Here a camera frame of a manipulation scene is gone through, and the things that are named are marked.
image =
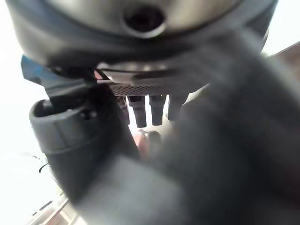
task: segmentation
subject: blurry dark object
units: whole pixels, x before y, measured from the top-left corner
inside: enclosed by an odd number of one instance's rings
[[[160,4],[183,1],[110,1],[126,9],[130,27],[119,32],[87,24],[96,1],[47,2],[8,5],[27,56],[24,77],[50,97],[33,106],[30,121],[88,224],[300,224],[300,84],[284,63],[260,55],[277,1],[228,1],[208,21],[175,30],[167,22],[173,8]],[[108,14],[99,18],[120,25],[109,1],[99,2]],[[78,6],[81,18],[73,18]],[[186,9],[187,19],[202,17]],[[179,116],[188,93],[207,82]],[[167,94],[178,121],[143,162],[123,97],[144,127],[144,96],[160,115]]]

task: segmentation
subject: screw hole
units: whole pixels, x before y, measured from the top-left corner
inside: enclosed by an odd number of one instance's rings
[[[123,20],[127,30],[138,38],[152,38],[165,30],[165,16],[154,6],[129,7],[125,10]]]

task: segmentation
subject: black tube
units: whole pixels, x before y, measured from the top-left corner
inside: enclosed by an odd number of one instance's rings
[[[129,105],[133,108],[135,113],[136,125],[138,128],[147,126],[145,96],[130,96],[128,97]]]
[[[152,124],[159,126],[163,124],[163,111],[166,95],[149,96],[149,104],[151,106]]]

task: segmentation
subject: white background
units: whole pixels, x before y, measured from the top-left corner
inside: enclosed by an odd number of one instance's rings
[[[299,8],[298,0],[279,1],[266,53],[276,53],[300,40]],[[42,87],[22,78],[22,50],[4,1],[0,2],[0,29],[0,220],[18,225],[55,193],[53,184],[38,173],[38,160],[28,156],[28,152],[40,152],[28,112],[47,96]]]

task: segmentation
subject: circular hole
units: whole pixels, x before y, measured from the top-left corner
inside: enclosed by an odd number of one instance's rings
[[[123,20],[127,30],[139,38],[152,38],[165,30],[165,16],[154,6],[129,7],[124,12]]]

